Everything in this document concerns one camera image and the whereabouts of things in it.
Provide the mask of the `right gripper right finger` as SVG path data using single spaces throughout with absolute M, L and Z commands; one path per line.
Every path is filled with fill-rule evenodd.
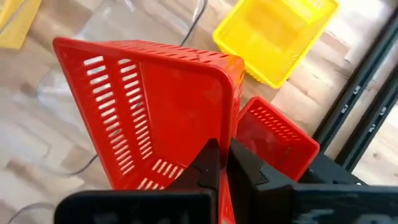
M 291 223 L 292 179 L 232 139 L 228 183 L 237 223 Z

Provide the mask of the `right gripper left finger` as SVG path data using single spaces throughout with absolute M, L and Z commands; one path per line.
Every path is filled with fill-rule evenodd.
M 170 184 L 170 189 L 218 190 L 220 186 L 220 146 L 209 139 L 191 164 Z

